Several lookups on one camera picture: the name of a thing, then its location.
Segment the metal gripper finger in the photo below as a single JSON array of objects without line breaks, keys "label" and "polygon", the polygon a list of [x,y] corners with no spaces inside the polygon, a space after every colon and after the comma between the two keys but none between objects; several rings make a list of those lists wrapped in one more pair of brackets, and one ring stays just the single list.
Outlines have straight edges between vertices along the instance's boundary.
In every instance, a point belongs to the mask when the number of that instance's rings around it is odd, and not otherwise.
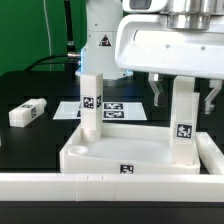
[{"label": "metal gripper finger", "polygon": [[214,109],[214,105],[212,104],[212,101],[221,91],[222,85],[223,85],[222,80],[211,79],[209,81],[209,88],[211,89],[211,92],[208,94],[208,96],[204,100],[206,114],[210,114],[212,110]]},{"label": "metal gripper finger", "polygon": [[164,93],[160,76],[157,73],[149,73],[148,82],[154,93],[154,105],[156,107],[165,107],[167,104],[167,97]]}]

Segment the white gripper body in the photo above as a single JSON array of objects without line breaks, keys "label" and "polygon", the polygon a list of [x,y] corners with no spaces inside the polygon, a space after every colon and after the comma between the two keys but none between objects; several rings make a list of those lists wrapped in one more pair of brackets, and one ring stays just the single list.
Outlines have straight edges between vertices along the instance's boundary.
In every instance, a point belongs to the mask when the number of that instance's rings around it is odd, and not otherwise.
[{"label": "white gripper body", "polygon": [[115,61],[128,70],[224,80],[224,16],[202,31],[169,29],[164,15],[128,15],[118,27]]}]

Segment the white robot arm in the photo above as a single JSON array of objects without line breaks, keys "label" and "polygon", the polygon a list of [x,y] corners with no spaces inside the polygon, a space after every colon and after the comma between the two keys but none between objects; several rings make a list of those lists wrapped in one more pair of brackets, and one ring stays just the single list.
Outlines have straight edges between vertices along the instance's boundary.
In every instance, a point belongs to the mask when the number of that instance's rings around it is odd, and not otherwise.
[{"label": "white robot arm", "polygon": [[224,0],[84,0],[81,71],[117,80],[134,71],[210,80],[205,112],[224,81]]}]

